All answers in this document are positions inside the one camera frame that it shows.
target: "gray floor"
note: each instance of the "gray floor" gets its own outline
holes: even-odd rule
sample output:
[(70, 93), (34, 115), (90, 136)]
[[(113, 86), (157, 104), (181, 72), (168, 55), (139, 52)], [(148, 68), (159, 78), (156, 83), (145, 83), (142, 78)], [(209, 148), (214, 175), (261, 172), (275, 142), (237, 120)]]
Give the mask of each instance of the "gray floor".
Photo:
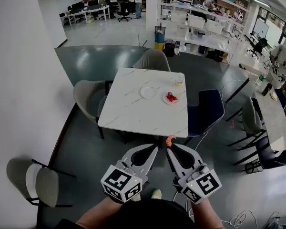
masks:
[[(86, 54), (95, 51), (89, 47), (85, 49)], [(67, 69), (72, 67), (72, 62), (80, 60), (83, 56), (79, 52), (80, 49), (73, 54), (70, 51), (58, 53), (73, 84), (76, 79), (72, 78), (71, 75), (74, 74)], [(227, 64), (220, 64), (191, 54), (181, 53), (180, 56), (169, 58), (168, 61), (173, 72), (185, 74), (189, 105), (198, 104), (198, 92), (200, 90), (218, 89), (221, 92), (226, 82), (246, 79), (242, 70), (236, 67), (228, 67)], [(104, 65), (106, 65), (105, 71), (95, 68), (93, 76), (79, 73), (77, 77), (108, 80), (117, 68), (116, 65), (109, 65), (106, 62)], [(224, 99), (227, 99), (240, 84), (241, 82), (232, 82), (226, 85)], [(243, 104), (245, 96), (249, 94), (251, 94), (251, 89), (246, 86), (232, 101), (226, 104), (224, 118), (238, 110)], [(241, 171), (244, 165), (232, 166), (232, 163), (254, 151), (254, 148), (237, 151), (236, 149), (241, 145), (227, 147), (227, 144), (245, 137), (245, 132), (238, 120), (240, 120), (239, 116), (234, 118), (235, 128), (230, 128), (232, 122), (224, 120), (219, 122), (209, 131), (197, 151), (203, 161), (215, 169), (223, 184), (223, 187), (210, 197), (213, 208), (219, 217), (229, 221), (243, 210), (251, 209), (257, 217), (258, 228), (262, 228), (273, 211), (278, 211), (281, 216), (286, 216), (286, 167), (247, 175)], [(76, 180), (68, 180), (68, 182), (64, 180), (61, 184), (62, 193), (69, 194), (67, 200), (72, 202), (73, 207), (45, 208), (42, 215), (45, 226), (54, 228), (62, 218), (71, 221), (78, 220), (84, 212), (105, 197), (100, 179), (108, 166), (115, 164), (129, 148), (148, 143), (143, 138), (139, 138), (126, 145), (110, 129), (104, 129), (104, 136), (105, 140), (102, 140), (97, 126), (90, 122), (81, 111), (76, 113), (55, 165), (57, 169), (77, 176)], [(199, 141), (200, 138), (193, 138), (188, 146), (195, 148)], [(176, 142), (182, 143), (184, 140), (180, 138)], [(143, 198), (148, 197), (153, 189), (159, 188), (163, 193), (163, 199), (173, 199), (175, 188), (172, 186), (172, 179), (174, 175), (165, 158), (165, 148), (159, 151), (148, 177), (150, 185), (142, 192)], [(184, 205), (185, 197), (178, 195), (176, 201)], [(254, 229), (253, 217), (248, 215), (246, 222), (240, 228)]]

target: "whiteboard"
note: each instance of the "whiteboard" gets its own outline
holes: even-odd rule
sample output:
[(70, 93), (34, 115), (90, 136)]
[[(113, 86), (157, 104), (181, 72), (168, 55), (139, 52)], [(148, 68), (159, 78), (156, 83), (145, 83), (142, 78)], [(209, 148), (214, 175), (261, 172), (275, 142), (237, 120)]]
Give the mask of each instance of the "whiteboard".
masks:
[(253, 28), (253, 32), (258, 34), (260, 38), (265, 38), (268, 32), (269, 25), (265, 24), (260, 19), (256, 20), (255, 26)]

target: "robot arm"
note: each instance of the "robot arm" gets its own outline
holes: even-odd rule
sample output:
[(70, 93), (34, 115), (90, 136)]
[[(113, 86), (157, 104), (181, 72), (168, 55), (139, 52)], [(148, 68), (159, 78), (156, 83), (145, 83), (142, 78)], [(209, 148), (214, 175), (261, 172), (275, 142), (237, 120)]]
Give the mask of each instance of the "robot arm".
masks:
[(110, 165), (101, 179), (104, 191), (118, 203), (125, 203), (141, 192), (158, 150), (156, 144), (128, 150), (115, 166)]
[(174, 186), (178, 192), (198, 204), (221, 188), (215, 171), (203, 163), (195, 150), (181, 144), (172, 144), (170, 140), (167, 144), (167, 158), (176, 174)]

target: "desk leg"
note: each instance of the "desk leg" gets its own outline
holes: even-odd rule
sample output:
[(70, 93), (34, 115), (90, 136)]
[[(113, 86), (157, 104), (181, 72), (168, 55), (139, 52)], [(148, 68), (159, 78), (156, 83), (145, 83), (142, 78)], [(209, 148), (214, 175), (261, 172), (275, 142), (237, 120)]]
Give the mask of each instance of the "desk leg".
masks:
[(103, 9), (103, 11), (104, 11), (104, 19), (105, 19), (105, 21), (107, 21), (107, 20), (106, 20), (106, 12), (105, 12), (106, 9)]
[(70, 16), (68, 16), (68, 20), (69, 20), (70, 26), (72, 26), (72, 23), (71, 23), (71, 20), (70, 20)]
[(250, 81), (250, 80), (249, 80), (249, 78), (248, 78), (248, 79), (228, 98), (228, 100), (227, 100), (225, 103), (229, 102), (232, 98), (234, 98), (235, 95), (238, 94), (239, 91), (242, 90), (242, 89), (244, 88), (244, 86), (246, 86), (246, 85), (248, 84), (249, 81)]
[(240, 163), (243, 163), (244, 161), (248, 160), (249, 158), (252, 158), (254, 155), (257, 155), (259, 151), (263, 151), (264, 149), (269, 147), (269, 143), (265, 144), (264, 146), (262, 146), (261, 148), (258, 149), (258, 151), (254, 151), (253, 153), (249, 154), (247, 157), (241, 159), (240, 161), (237, 161), (236, 163), (234, 163), (233, 165), (236, 166)]
[(88, 24), (86, 12), (84, 12), (84, 15), (85, 15), (86, 24)]

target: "ceiling light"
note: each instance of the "ceiling light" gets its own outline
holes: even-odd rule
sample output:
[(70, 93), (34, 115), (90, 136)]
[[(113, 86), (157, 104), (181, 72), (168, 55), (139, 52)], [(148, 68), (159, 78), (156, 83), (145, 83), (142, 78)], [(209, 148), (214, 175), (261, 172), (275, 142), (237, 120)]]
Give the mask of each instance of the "ceiling light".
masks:
[(265, 5), (266, 7), (269, 7), (269, 8), (270, 8), (270, 6), (269, 6), (268, 4), (266, 4), (266, 3), (264, 3), (264, 2), (261, 2), (261, 1), (259, 1), (259, 0), (254, 0), (254, 1), (257, 2), (257, 3), (263, 4), (263, 5)]

